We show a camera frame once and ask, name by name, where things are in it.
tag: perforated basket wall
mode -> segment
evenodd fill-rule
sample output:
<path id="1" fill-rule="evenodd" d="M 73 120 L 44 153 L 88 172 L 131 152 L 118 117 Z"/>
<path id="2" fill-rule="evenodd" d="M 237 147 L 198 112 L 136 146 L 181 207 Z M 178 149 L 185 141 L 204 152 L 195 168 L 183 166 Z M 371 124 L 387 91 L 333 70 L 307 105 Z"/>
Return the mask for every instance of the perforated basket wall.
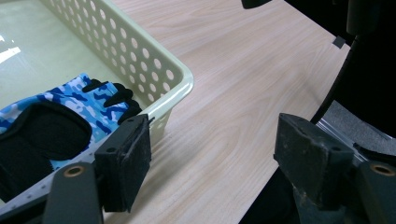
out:
<path id="1" fill-rule="evenodd" d="M 190 93 L 191 71 L 106 0 L 40 0 L 116 74 L 148 114 L 151 143 L 163 135 L 172 108 Z M 93 161 L 84 151 L 69 163 Z M 0 208 L 0 215 L 49 192 L 53 173 Z"/>

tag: plastic basket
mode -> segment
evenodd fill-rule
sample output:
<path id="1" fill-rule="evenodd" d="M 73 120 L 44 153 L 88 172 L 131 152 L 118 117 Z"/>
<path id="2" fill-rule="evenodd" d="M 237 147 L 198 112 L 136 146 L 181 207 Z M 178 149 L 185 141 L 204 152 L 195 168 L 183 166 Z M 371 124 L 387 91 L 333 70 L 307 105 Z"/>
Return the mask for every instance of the plastic basket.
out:
<path id="1" fill-rule="evenodd" d="M 142 113 L 154 119 L 155 144 L 171 109 L 192 89 L 191 71 L 109 1 L 0 0 L 0 17 L 0 52 L 14 54 L 0 58 L 0 107 L 85 72 L 134 91 Z M 92 162 L 92 152 L 75 161 Z M 6 203 L 0 215 L 48 193 L 52 176 Z"/>

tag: basket hole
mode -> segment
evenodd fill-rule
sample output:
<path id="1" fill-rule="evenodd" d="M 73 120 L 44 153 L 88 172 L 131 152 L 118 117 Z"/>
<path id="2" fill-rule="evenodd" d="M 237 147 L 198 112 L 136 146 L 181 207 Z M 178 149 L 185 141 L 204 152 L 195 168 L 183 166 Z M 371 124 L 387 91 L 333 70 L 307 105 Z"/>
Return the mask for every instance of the basket hole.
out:
<path id="1" fill-rule="evenodd" d="M 59 5 L 56 6 L 58 8 L 59 13 L 62 13 L 62 9 Z"/>
<path id="2" fill-rule="evenodd" d="M 102 25 L 102 32 L 103 32 L 104 35 L 107 34 L 107 29 L 106 29 L 106 27 L 104 25 Z"/>
<path id="3" fill-rule="evenodd" d="M 133 76 L 129 76 L 129 80 L 132 82 L 132 84 L 134 84 L 134 77 Z"/>
<path id="4" fill-rule="evenodd" d="M 80 32 L 82 35 L 85 35 L 85 34 L 84 34 L 84 29 L 82 29 L 81 26 L 79 27 L 79 32 Z"/>
<path id="5" fill-rule="evenodd" d="M 77 0 L 75 0 L 75 5 L 76 5 L 76 8 L 79 9 L 79 3 L 78 3 Z"/>
<path id="6" fill-rule="evenodd" d="M 110 24 L 111 24 L 111 28 L 113 28 L 114 30 L 117 28 L 117 24 L 111 18 L 110 18 Z"/>
<path id="7" fill-rule="evenodd" d="M 77 20 L 79 23 L 82 23 L 82 18 L 79 16 L 79 14 L 77 14 Z"/>
<path id="8" fill-rule="evenodd" d="M 121 48 L 122 52 L 126 52 L 126 47 L 125 47 L 124 43 L 120 42 L 120 48 Z"/>
<path id="9" fill-rule="evenodd" d="M 170 91 L 170 90 L 171 90 L 171 88 L 169 87 L 169 84 L 166 83 L 166 82 L 163 83 L 163 89 L 164 89 L 165 91 Z"/>
<path id="10" fill-rule="evenodd" d="M 120 56 L 120 61 L 121 63 L 126 64 L 126 60 L 123 55 Z"/>
<path id="11" fill-rule="evenodd" d="M 73 10 L 73 8 L 69 7 L 69 12 L 70 12 L 70 15 L 74 15 L 74 10 Z"/>
<path id="12" fill-rule="evenodd" d="M 158 74 L 155 72 L 151 73 L 152 79 L 154 79 L 154 81 L 158 81 Z"/>
<path id="13" fill-rule="evenodd" d="M 102 9 L 100 9 L 100 16 L 104 21 L 106 20 L 106 13 Z"/>
<path id="14" fill-rule="evenodd" d="M 99 34 L 96 30 L 93 30 L 93 36 L 95 36 L 96 39 L 99 39 Z"/>
<path id="15" fill-rule="evenodd" d="M 88 31 L 91 30 L 91 26 L 87 21 L 85 21 L 85 27 L 87 28 Z"/>
<path id="16" fill-rule="evenodd" d="M 114 56 L 117 55 L 117 51 L 114 47 L 111 47 L 111 53 L 113 53 Z"/>
<path id="17" fill-rule="evenodd" d="M 142 84 L 139 84 L 137 87 L 141 92 L 145 92 L 145 88 L 142 86 Z"/>
<path id="18" fill-rule="evenodd" d="M 102 38 L 102 43 L 103 43 L 103 46 L 105 46 L 107 48 L 107 40 L 104 37 Z"/>
<path id="19" fill-rule="evenodd" d="M 96 18 L 94 16 L 92 16 L 92 22 L 93 22 L 93 25 L 95 25 L 95 26 L 98 25 L 98 21 L 96 20 Z"/>
<path id="20" fill-rule="evenodd" d="M 154 96 L 152 96 L 151 93 L 148 94 L 148 99 L 149 99 L 151 102 L 154 102 Z"/>
<path id="21" fill-rule="evenodd" d="M 144 62 L 141 62 L 140 65 L 142 66 L 143 71 L 148 71 L 148 66 Z"/>
<path id="22" fill-rule="evenodd" d="M 117 66 L 117 61 L 115 59 L 111 59 L 111 63 L 113 63 L 114 66 Z"/>
<path id="23" fill-rule="evenodd" d="M 140 80 L 142 82 L 146 82 L 146 78 L 145 78 L 145 76 L 143 74 L 140 74 L 139 76 L 140 76 Z"/>
<path id="24" fill-rule="evenodd" d="M 90 41 L 90 43 L 92 43 L 92 37 L 89 34 L 87 34 L 87 39 Z"/>
<path id="25" fill-rule="evenodd" d="M 171 70 L 166 70 L 166 75 L 170 80 L 173 80 L 175 78 L 173 72 Z"/>
<path id="26" fill-rule="evenodd" d="M 149 51 L 147 49 L 142 49 L 142 51 L 145 58 L 149 58 Z"/>
<path id="27" fill-rule="evenodd" d="M 77 27 L 76 22 L 72 19 L 72 24 L 74 27 Z"/>
<path id="28" fill-rule="evenodd" d="M 136 55 L 135 55 L 133 52 L 131 52 L 131 59 L 132 59 L 134 62 L 136 62 L 136 60 L 137 60 Z"/>
<path id="29" fill-rule="evenodd" d="M 161 69 L 162 65 L 161 65 L 161 61 L 158 59 L 154 59 L 154 64 L 158 69 Z"/>
<path id="30" fill-rule="evenodd" d="M 105 49 L 103 50 L 103 55 L 105 55 L 105 57 L 108 58 L 107 50 L 105 50 Z"/>
<path id="31" fill-rule="evenodd" d="M 122 73 L 123 75 L 126 75 L 125 68 L 123 68 L 123 67 L 120 67 L 120 70 L 121 70 L 121 73 Z"/>
<path id="32" fill-rule="evenodd" d="M 131 38 L 131 42 L 132 42 L 132 45 L 134 46 L 134 48 L 136 48 L 137 49 L 137 41 L 136 41 L 136 39 L 135 38 Z"/>
<path id="33" fill-rule="evenodd" d="M 93 1 L 91 1 L 91 8 L 93 9 L 93 11 L 96 11 L 96 5 Z"/>
<path id="34" fill-rule="evenodd" d="M 110 37 L 114 44 L 117 43 L 117 38 L 114 36 L 114 34 L 111 34 Z"/>
<path id="35" fill-rule="evenodd" d="M 95 41 L 95 46 L 96 46 L 96 48 L 97 48 L 98 50 L 100 50 L 100 45 L 99 45 L 99 43 L 96 42 L 96 41 Z"/>
<path id="36" fill-rule="evenodd" d="M 65 18 L 67 21 L 70 20 L 70 19 L 69 19 L 69 16 L 67 15 L 67 13 L 64 13 L 64 18 Z"/>
<path id="37" fill-rule="evenodd" d="M 85 7 L 82 9 L 82 12 L 84 13 L 84 16 L 88 18 L 88 11 Z"/>
<path id="38" fill-rule="evenodd" d="M 154 84 L 152 84 L 152 83 L 149 84 L 149 88 L 150 88 L 153 92 L 156 92 L 156 91 L 157 91 L 157 88 L 155 88 Z"/>
<path id="39" fill-rule="evenodd" d="M 122 38 L 126 39 L 126 32 L 122 27 L 120 28 L 120 32 L 121 32 Z"/>
<path id="40" fill-rule="evenodd" d="M 133 65 L 133 64 L 130 64 L 130 65 L 129 65 L 129 68 L 131 69 L 131 72 L 132 72 L 132 73 L 136 73 L 136 69 L 134 68 L 134 65 Z"/>

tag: wooden table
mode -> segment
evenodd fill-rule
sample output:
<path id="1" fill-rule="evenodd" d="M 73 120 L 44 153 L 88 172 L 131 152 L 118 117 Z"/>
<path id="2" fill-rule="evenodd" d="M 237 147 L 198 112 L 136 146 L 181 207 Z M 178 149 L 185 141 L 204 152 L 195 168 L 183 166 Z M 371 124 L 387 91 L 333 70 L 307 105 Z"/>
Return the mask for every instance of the wooden table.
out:
<path id="1" fill-rule="evenodd" d="M 280 112 L 311 119 L 349 46 L 282 0 L 114 0 L 194 74 L 131 214 L 106 223 L 237 223 L 277 167 Z"/>

